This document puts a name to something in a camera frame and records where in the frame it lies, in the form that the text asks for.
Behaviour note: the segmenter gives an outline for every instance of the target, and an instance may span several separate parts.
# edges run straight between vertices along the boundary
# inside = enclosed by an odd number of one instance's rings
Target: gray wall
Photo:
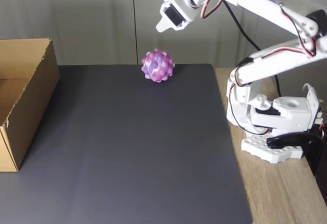
[[[327,0],[278,0],[301,13],[323,8]],[[198,18],[186,30],[159,34],[161,0],[135,0],[139,61],[156,47],[166,49],[177,63],[211,63],[233,67],[253,52],[224,7],[207,20]],[[233,8],[248,35],[264,48],[294,36]],[[59,64],[136,64],[133,0],[0,0],[0,37],[51,37]],[[327,100],[327,62],[280,75],[284,95],[301,95],[305,82]]]

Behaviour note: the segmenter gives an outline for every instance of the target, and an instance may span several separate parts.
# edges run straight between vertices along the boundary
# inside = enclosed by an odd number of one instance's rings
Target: cardboard box
[[[19,170],[58,80],[51,40],[0,40],[0,171]]]

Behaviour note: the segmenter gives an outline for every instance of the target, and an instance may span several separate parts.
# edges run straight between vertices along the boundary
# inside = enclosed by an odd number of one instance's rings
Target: black mat
[[[214,70],[61,67],[18,173],[0,173],[0,223],[251,223]]]

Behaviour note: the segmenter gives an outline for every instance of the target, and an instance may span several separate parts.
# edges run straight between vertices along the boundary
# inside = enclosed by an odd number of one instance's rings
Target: wooden table
[[[217,68],[216,76],[225,110],[226,84],[231,68]],[[271,79],[262,83],[262,94],[277,97]],[[232,143],[250,205],[253,223],[327,223],[327,207],[305,158],[270,164],[241,151],[244,133],[229,124]]]

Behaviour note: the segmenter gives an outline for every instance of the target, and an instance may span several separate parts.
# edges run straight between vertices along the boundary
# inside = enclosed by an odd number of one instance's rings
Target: ball
[[[160,83],[166,81],[173,75],[175,67],[174,60],[170,53],[155,49],[148,52],[147,56],[142,59],[142,71],[145,78]]]

